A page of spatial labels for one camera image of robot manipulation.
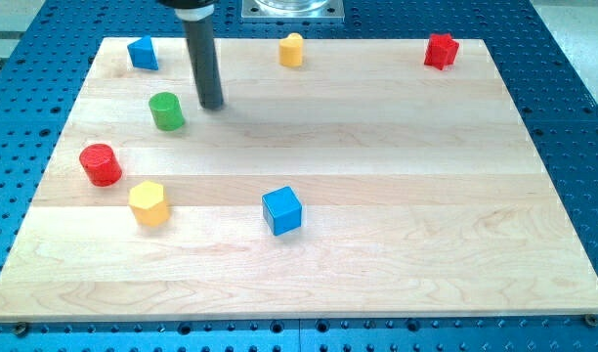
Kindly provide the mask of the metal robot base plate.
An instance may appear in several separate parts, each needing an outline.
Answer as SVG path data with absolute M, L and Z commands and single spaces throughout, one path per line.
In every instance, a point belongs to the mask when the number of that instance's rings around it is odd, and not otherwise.
M 244 22 L 342 22 L 343 0 L 242 0 Z

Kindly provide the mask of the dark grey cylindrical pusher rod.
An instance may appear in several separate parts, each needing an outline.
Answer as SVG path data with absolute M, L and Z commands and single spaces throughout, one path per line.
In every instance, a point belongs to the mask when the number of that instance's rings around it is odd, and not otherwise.
M 200 105 L 217 110 L 224 104 L 214 42 L 214 6 L 187 9 L 181 15 L 192 63 L 192 73 Z

